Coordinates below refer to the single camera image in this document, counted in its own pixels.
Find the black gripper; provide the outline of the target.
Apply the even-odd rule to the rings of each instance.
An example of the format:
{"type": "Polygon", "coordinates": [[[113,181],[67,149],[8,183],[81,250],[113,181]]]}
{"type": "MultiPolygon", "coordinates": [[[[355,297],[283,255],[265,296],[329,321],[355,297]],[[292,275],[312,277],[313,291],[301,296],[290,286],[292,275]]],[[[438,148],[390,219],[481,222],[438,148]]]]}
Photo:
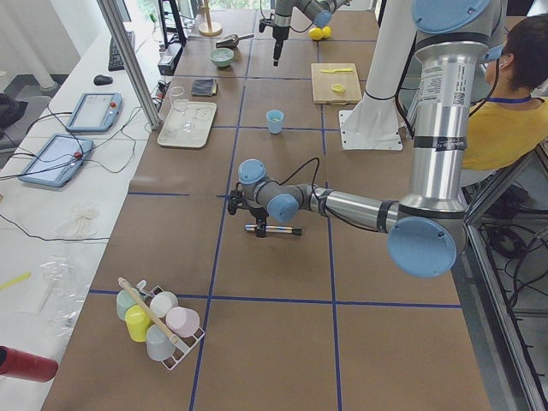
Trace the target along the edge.
{"type": "Polygon", "coordinates": [[[273,38],[276,40],[273,51],[273,66],[278,66],[282,55],[283,42],[289,37],[289,16],[273,15],[273,38]]]}
{"type": "Polygon", "coordinates": [[[260,205],[248,205],[250,213],[255,217],[253,232],[257,237],[266,236],[268,212],[260,205]]]}

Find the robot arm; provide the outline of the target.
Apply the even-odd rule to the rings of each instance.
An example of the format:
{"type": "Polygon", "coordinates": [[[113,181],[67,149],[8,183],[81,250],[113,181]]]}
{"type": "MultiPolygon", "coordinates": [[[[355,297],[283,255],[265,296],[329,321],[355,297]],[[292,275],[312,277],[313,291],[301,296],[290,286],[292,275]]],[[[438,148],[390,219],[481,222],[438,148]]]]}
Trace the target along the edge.
{"type": "Polygon", "coordinates": [[[344,0],[282,0],[276,1],[274,13],[270,17],[272,37],[275,39],[273,65],[278,66],[283,51],[283,43],[289,38],[294,9],[298,9],[316,27],[323,28],[342,6],[350,5],[344,0]]]}
{"type": "Polygon", "coordinates": [[[380,23],[362,100],[340,121],[347,149],[391,149],[397,144],[396,99],[407,60],[421,65],[408,193],[376,200],[322,188],[286,185],[257,159],[238,169],[228,210],[250,211],[257,235],[266,220],[290,221],[300,210],[336,217],[385,233],[396,265],[416,277],[449,271],[465,246],[464,207],[458,199],[467,147],[474,73],[499,57],[504,1],[389,1],[380,23]]]}

